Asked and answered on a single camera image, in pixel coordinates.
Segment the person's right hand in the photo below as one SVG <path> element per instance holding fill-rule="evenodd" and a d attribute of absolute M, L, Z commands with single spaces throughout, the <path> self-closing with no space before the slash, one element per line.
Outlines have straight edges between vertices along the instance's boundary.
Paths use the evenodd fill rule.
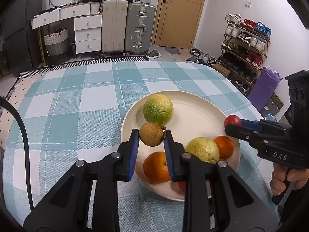
<path fill-rule="evenodd" d="M 286 189 L 285 180 L 295 182 L 294 190 L 300 190 L 308 181 L 308 169 L 292 169 L 287 173 L 281 165 L 274 163 L 270 181 L 270 188 L 274 195 L 280 195 Z"/>

